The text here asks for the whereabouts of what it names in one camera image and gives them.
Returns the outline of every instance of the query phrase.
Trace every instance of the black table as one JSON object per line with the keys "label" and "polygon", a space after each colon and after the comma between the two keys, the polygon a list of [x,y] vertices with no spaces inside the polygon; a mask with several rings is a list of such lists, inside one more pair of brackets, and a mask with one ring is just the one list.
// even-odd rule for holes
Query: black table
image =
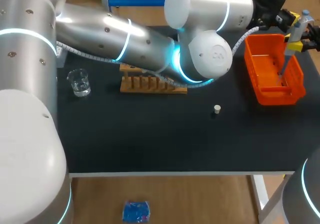
{"label": "black table", "polygon": [[[163,33],[175,35],[167,27]],[[233,46],[241,33],[221,34]],[[294,106],[258,104],[243,58],[215,83],[187,95],[120,93],[118,65],[69,54],[58,70],[58,132],[71,173],[289,172],[319,146],[320,77],[298,53],[306,96]],[[91,94],[66,80],[84,68]],[[214,105],[221,112],[212,118]]]}

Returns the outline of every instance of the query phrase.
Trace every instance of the orange basket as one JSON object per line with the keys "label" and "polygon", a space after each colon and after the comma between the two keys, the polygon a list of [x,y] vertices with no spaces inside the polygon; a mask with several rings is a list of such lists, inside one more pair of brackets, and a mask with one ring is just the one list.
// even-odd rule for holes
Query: orange basket
{"label": "orange basket", "polygon": [[293,56],[279,80],[285,61],[285,36],[250,35],[245,39],[245,64],[258,102],[264,106],[294,105],[306,95],[304,73]]}

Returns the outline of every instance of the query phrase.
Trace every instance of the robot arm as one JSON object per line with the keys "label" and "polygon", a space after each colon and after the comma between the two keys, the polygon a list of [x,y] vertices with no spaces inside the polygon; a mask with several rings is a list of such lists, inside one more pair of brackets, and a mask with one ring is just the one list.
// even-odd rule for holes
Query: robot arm
{"label": "robot arm", "polygon": [[201,85],[231,67],[231,48],[219,31],[250,29],[256,23],[269,28],[285,0],[273,1],[269,6],[260,0],[165,0],[165,19],[177,29],[178,41],[103,10],[66,4],[56,19],[57,40],[184,85]]}
{"label": "robot arm", "polygon": [[245,29],[255,16],[253,0],[166,0],[165,17],[178,31],[174,41],[129,19],[64,3],[0,0],[3,224],[72,222],[66,157],[55,128],[56,38],[113,62],[202,84],[224,75],[232,63],[217,32]]}

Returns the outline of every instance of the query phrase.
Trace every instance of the white cable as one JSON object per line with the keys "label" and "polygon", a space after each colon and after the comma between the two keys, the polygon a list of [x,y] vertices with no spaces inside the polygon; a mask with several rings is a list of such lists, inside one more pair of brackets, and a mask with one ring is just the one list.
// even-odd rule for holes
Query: white cable
{"label": "white cable", "polygon": [[[256,27],[253,27],[251,28],[250,30],[248,30],[237,42],[236,44],[234,45],[233,49],[232,49],[232,56],[235,55],[236,51],[238,50],[239,46],[241,45],[241,43],[252,33],[255,33],[259,31],[259,27],[256,26]],[[88,58],[88,59],[91,59],[91,60],[95,60],[95,61],[100,61],[100,62],[105,62],[105,63],[113,63],[113,64],[122,64],[122,62],[120,61],[116,61],[116,60],[113,60],[113,59],[110,59],[110,58],[104,58],[104,57],[99,57],[99,56],[95,56],[95,55],[90,55],[90,54],[87,54],[87,53],[84,53],[82,51],[79,51],[77,49],[74,49],[66,44],[63,44],[59,41],[56,42],[56,45],[58,47],[61,47],[71,53],[74,53],[76,55],[79,55],[81,57],[84,57],[84,58]],[[158,78],[160,78],[161,80],[165,81],[166,83],[174,86],[174,87],[178,87],[178,88],[201,88],[201,87],[204,87],[204,86],[207,86],[211,83],[213,83],[215,80],[214,79],[211,79],[211,80],[207,80],[207,81],[204,81],[204,82],[201,82],[201,83],[198,83],[198,84],[181,84],[181,83],[178,83],[176,81],[172,81],[154,71],[151,71],[151,70],[144,70]]]}
{"label": "white cable", "polygon": [[233,49],[232,49],[232,56],[234,56],[238,50],[238,48],[240,47],[241,43],[252,33],[255,33],[259,31],[259,26],[253,27],[250,30],[248,30],[245,34],[243,34],[243,36],[236,42],[236,44],[234,45]]}
{"label": "white cable", "polygon": [[104,57],[99,57],[99,56],[87,54],[85,52],[82,52],[82,51],[79,51],[77,49],[74,49],[71,46],[63,44],[63,43],[61,43],[59,41],[56,42],[56,45],[58,47],[61,47],[61,48],[65,49],[65,50],[67,50],[68,52],[74,53],[74,54],[76,54],[78,56],[81,56],[81,57],[84,57],[84,58],[88,58],[88,59],[91,59],[91,60],[100,61],[100,62],[104,62],[104,63],[114,63],[114,64],[119,64],[119,65],[122,64],[122,62],[116,61],[116,60],[113,60],[113,59],[110,59],[110,58],[104,58]]}

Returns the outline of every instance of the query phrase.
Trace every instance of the floor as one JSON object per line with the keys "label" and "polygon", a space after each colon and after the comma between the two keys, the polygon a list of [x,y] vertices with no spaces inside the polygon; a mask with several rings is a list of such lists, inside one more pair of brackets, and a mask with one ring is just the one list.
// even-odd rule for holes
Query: floor
{"label": "floor", "polygon": [[[68,0],[100,7],[100,0]],[[308,9],[320,25],[320,0],[287,0],[284,7]],[[166,25],[162,7],[113,8],[119,16],[148,26]],[[320,71],[320,53],[310,51]],[[272,196],[283,177],[264,176]],[[125,201],[149,201],[151,224],[257,224],[252,186],[247,176],[76,178],[72,182],[74,224],[121,224]],[[284,223],[281,218],[274,224]]]}

